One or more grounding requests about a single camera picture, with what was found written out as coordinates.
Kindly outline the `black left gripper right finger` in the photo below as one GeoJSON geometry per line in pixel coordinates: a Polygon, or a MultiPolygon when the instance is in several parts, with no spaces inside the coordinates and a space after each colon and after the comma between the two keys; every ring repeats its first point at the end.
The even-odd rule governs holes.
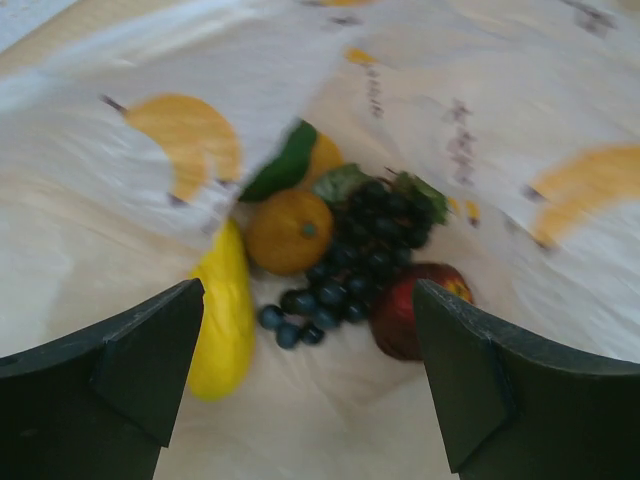
{"type": "Polygon", "coordinates": [[[462,479],[635,479],[639,367],[548,340],[421,280],[423,362],[462,479]]]}

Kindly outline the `translucent plastic bag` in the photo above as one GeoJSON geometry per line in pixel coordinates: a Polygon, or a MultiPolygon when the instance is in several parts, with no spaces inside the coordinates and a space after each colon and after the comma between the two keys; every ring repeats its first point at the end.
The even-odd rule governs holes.
{"type": "MultiPolygon", "coordinates": [[[[75,3],[1,52],[1,360],[200,281],[298,125],[446,197],[425,255],[471,305],[639,367],[635,1],[75,3]]],[[[462,479],[423,360],[365,323],[255,320],[234,392],[187,378],[150,479],[462,479]]]]}

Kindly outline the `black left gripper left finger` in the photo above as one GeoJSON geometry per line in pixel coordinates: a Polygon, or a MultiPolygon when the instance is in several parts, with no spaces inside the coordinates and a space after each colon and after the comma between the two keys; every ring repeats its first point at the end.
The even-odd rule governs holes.
{"type": "Polygon", "coordinates": [[[174,430],[203,294],[200,281],[183,281],[2,358],[2,478],[152,478],[174,430]]]}

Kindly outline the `yellow corn cob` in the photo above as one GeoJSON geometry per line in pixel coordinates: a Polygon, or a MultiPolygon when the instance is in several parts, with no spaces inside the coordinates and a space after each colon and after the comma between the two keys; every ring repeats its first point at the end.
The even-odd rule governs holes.
{"type": "Polygon", "coordinates": [[[228,219],[192,276],[204,287],[204,311],[187,385],[203,401],[219,400],[246,378],[255,346],[255,311],[240,228],[228,219]]]}

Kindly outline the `dark grape bunch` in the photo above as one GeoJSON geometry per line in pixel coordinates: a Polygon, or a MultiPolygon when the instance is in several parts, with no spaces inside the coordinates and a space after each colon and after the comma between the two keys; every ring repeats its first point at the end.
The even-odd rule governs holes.
{"type": "Polygon", "coordinates": [[[304,269],[304,286],[258,313],[284,350],[316,346],[343,323],[366,321],[376,297],[448,217],[446,197],[405,171],[385,179],[347,164],[322,175],[312,191],[334,221],[329,245],[304,269]]]}

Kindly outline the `brown kiwi fruit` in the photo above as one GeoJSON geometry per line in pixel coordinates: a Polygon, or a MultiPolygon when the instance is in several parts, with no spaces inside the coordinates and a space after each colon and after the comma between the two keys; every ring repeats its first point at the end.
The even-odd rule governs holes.
{"type": "Polygon", "coordinates": [[[334,217],[319,196],[282,190],[262,202],[244,240],[250,259],[267,272],[291,276],[316,264],[332,240],[334,217]]]}

